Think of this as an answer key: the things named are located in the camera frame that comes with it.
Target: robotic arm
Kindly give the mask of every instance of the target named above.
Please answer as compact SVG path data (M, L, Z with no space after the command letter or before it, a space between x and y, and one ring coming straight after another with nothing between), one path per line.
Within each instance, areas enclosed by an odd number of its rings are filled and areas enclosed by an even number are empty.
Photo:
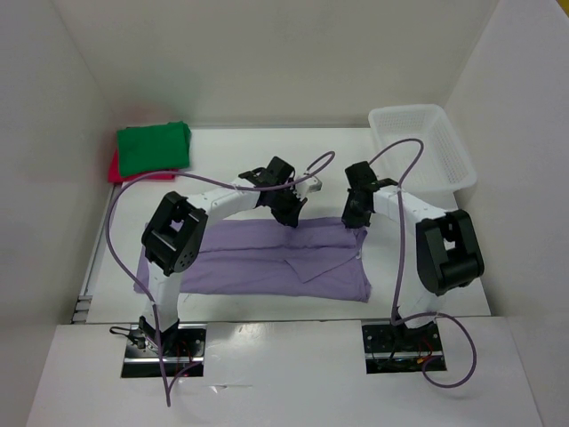
M370 225L372 214L384 214L399 222L397 183L378 180L367 162L346 169L348 201L342 221L348 228ZM484 261L469 215L458 209L447 212L402 191L407 232L415 236L417 273L424 289L414 301L403 301L402 318L423 311L437 311L440 299L455 287L468 286L484 273ZM429 320L415 319L410 328Z
M274 187L286 184L294 168L273 157L266 168L241 173L231 182L235 189L213 189L183 197L172 191L166 194L142 234L148 259L148 288L156 300L160 331L155 330L152 303L147 302L140 316L139 328L150 348L156 347L160 334L164 351L175 342L178 330L178 296L182 272L196 260L205 229L238 212L267 206L283 225L296 227L308 193L319 191L322 182L312 177L294 187L270 191L245 191L238 187Z

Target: purple cloth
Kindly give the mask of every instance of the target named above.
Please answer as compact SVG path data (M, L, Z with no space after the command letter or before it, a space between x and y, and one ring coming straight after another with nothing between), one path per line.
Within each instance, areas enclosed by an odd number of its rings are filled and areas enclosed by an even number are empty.
M340 218L304 220L296 229L275 220L225 220L206 230L181 291L367 302L372 286L359 256L366 234L346 229ZM143 252L136 276L148 283Z

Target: stack of folded cloth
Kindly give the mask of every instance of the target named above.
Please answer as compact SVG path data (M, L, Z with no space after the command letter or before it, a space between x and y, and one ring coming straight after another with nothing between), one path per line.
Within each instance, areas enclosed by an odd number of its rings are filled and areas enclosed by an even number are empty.
M164 173L151 177L153 180L173 180L175 175L167 171L189 167L190 135L183 122L118 131L118 148L108 169L108 181L131 181L154 171Z

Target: white wall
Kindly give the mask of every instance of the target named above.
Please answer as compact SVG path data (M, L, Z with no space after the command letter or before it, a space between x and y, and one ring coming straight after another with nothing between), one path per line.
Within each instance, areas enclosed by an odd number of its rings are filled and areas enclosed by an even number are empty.
M501 0L445 106L478 171L461 194L548 426L569 407L569 19L554 0Z
M110 109L48 0L0 12L0 414L21 426L109 187Z
M367 125L444 103L497 0L54 0L122 123Z

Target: white surface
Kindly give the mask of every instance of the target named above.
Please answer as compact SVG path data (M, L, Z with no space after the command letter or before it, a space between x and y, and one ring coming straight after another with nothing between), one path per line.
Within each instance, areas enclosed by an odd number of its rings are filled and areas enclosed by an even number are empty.
M54 0L122 123L352 125L443 104L497 0Z
M0 423L20 427L55 326L73 314L108 193L111 125L51 2L0 9Z
M273 156L288 161L300 173L325 151L335 150L335 160L319 174L323 188L309 195L301 218L341 216L348 188L344 169L371 158L376 150L369 129L195 130L190 147L192 172L225 182L243 171L266 165ZM210 187L202 182L178 178L174 183L142 182L126 191L118 202L111 229L116 250L126 265L136 270L141 233L166 192L176 190L180 194L192 194ZM443 202L447 204L443 207L456 207L452 196L445 197ZM232 218L272 216L269 209L259 208ZM180 319L202 322L387 318L397 274L398 226L379 215L373 217L372 223L363 251L365 272L373 287L368 303L274 295L183 294L179 305ZM407 242L408 263L402 298L405 298L405 292L422 288L416 274L413 239L409 238ZM108 250L105 250L98 274L93 272L89 287L94 290L89 323L138 321L146 296L134 293L132 281L116 265ZM449 293L447 300L446 309L451 314L489 314L479 280Z
M569 18L559 5L502 1L445 109L478 171L460 201L477 225L490 304L525 316L514 338L543 421L566 425L569 329L555 324L569 324Z
M503 318L465 318L479 351L472 380L436 390L421 373L366 375L357 321L209 325L203 378L122 380L124 339L108 326L60 326L28 427L62 425L541 425ZM449 372L468 371L469 345L440 321Z
M420 193L452 193L477 181L469 153L438 105L405 105L374 109L369 114L373 138L382 149L403 138L423 141L421 159L403 188ZM390 176L401 176L417 156L416 142L400 145L378 159Z

